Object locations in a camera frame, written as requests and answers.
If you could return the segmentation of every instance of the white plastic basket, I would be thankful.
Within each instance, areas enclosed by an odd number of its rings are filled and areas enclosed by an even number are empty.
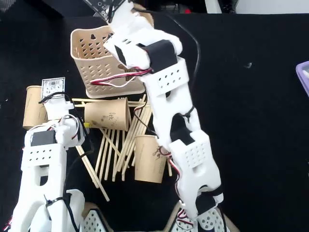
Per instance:
[[[91,80],[127,71],[103,46],[110,33],[112,31],[108,26],[96,29],[76,29],[71,33],[70,53],[86,87],[87,96],[89,98],[104,98],[143,93],[144,86],[137,78],[123,88],[90,84]],[[110,82],[115,85],[123,85],[128,80],[126,77],[122,77]]]

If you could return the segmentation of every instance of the white wall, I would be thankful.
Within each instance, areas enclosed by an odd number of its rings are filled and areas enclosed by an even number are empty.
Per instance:
[[[237,14],[309,13],[309,0],[239,0]]]

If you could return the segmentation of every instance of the wooden stick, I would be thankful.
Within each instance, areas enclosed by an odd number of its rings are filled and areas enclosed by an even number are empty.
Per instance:
[[[83,153],[80,151],[79,146],[76,146],[75,148],[76,148],[78,154],[81,156]],[[84,163],[84,165],[85,165],[85,167],[86,167],[86,169],[87,169],[87,171],[89,173],[89,176],[92,179],[92,182],[95,184],[96,188],[98,189],[98,184],[97,184],[97,182],[96,182],[96,180],[94,178],[94,175],[92,174],[92,172],[90,170],[91,169],[90,168],[91,164],[90,164],[90,161],[89,161],[88,157],[86,157],[86,156],[82,157],[82,161],[83,161],[83,163]]]
[[[168,163],[168,169],[169,169],[169,176],[173,176],[172,167],[170,166],[170,163],[168,161],[167,163]]]
[[[133,157],[133,160],[132,160],[132,163],[131,163],[131,166],[134,167],[135,165],[135,156]]]
[[[117,149],[118,149],[118,146],[119,146],[119,135],[120,135],[120,131],[117,130],[117,131],[116,131],[116,148],[117,148]],[[113,166],[112,166],[112,173],[114,173],[114,172],[115,172],[115,169],[116,169],[117,157],[118,157],[117,153],[114,152],[114,163],[113,163]]]
[[[143,106],[143,105],[145,105],[145,104],[129,104],[128,106],[129,107],[137,107],[137,106]],[[76,104],[75,105],[75,107],[85,107],[86,106],[86,104]]]
[[[101,141],[100,149],[98,151],[98,159],[97,159],[96,168],[95,168],[96,175],[98,175],[98,168],[100,166],[102,151],[103,151],[103,147],[104,147],[104,141],[105,141],[105,137],[102,136],[102,141]]]
[[[83,148],[82,148],[82,146],[76,146],[76,149],[77,149],[78,154],[79,154],[80,156],[83,155],[83,154],[85,153],[84,150],[83,150]],[[88,166],[90,173],[92,174],[92,176],[93,176],[95,182],[97,183],[98,187],[100,188],[101,192],[103,193],[103,196],[105,197],[106,201],[109,202],[109,201],[110,201],[110,198],[108,197],[108,195],[107,195],[105,189],[103,188],[103,185],[102,185],[101,182],[99,181],[99,179],[98,179],[98,177],[97,177],[97,175],[96,175],[96,173],[95,173],[95,170],[93,170],[93,167],[91,166],[89,160],[88,160],[88,163],[89,163],[89,165],[90,165],[90,166]]]
[[[151,109],[149,107],[143,108],[142,113],[140,115],[140,119],[142,120],[142,122],[144,122],[146,125],[148,125],[150,117],[151,117]],[[136,133],[133,137],[133,141],[130,144],[131,147],[129,148],[129,153],[128,153],[128,156],[127,156],[127,159],[126,159],[125,168],[122,170],[122,174],[121,174],[122,181],[125,180],[126,166],[128,165],[130,158],[132,156],[132,153],[133,153],[133,148],[135,146],[135,136],[138,136],[138,135],[141,135],[142,133],[145,133],[146,129],[147,128],[140,121],[138,121]]]
[[[117,167],[117,171],[118,172],[121,170],[121,166],[122,166],[122,164],[124,162],[124,159],[126,157],[127,147],[129,146],[129,144],[130,144],[130,142],[132,140],[132,134],[133,134],[133,132],[135,130],[136,123],[137,123],[137,118],[133,117],[132,124],[131,124],[130,129],[128,131],[128,134],[126,136],[124,147],[121,150],[121,156],[120,156],[120,158],[119,158],[119,160],[117,162],[117,166],[116,167]]]
[[[100,100],[100,99],[83,99],[83,98],[72,98],[72,101],[74,102],[104,102],[106,100]],[[144,102],[144,100],[142,102],[140,101],[127,101],[128,104],[137,104],[140,105]]]
[[[107,135],[104,134],[104,136],[106,137],[106,141],[105,141],[103,157],[102,157],[102,162],[101,162],[101,168],[100,168],[100,174],[99,174],[100,181],[102,181],[103,169],[104,169],[105,158],[106,158],[106,152],[107,152],[107,147],[108,147],[108,139],[110,138],[110,135],[111,135],[111,130],[108,130]]]
[[[114,141],[114,137],[115,137],[115,130],[112,130],[112,138],[111,138],[112,141]],[[110,145],[108,149],[104,180],[107,180],[108,177],[108,171],[110,170],[111,156],[112,156],[112,145]]]

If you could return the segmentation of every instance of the black background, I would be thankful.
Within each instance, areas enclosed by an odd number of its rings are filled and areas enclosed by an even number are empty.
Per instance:
[[[295,73],[309,60],[309,15],[176,17],[201,43],[192,98],[220,169],[224,212],[242,231],[309,231],[309,100]],[[66,76],[66,91],[86,97],[70,57],[70,33],[102,24],[90,17],[0,22],[0,224],[18,197],[26,87]],[[192,73],[191,38],[163,16],[155,17],[155,26],[180,37]],[[100,133],[93,130],[92,138],[98,147]],[[71,149],[68,165],[76,156]],[[96,155],[90,159],[94,163]],[[158,185],[134,181],[132,171],[126,182],[103,182],[109,203],[82,163],[69,187],[98,204],[114,230],[163,229],[177,202],[175,175],[165,173]]]

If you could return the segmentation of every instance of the paper cup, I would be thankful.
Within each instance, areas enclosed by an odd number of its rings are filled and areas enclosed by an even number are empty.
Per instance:
[[[127,99],[99,101],[87,103],[85,106],[85,122],[91,128],[108,128],[127,131],[129,107]]]
[[[41,86],[28,86],[23,128],[29,130],[34,126],[47,122],[47,112],[41,100]]]
[[[152,135],[135,137],[135,180],[162,183],[166,157]]]

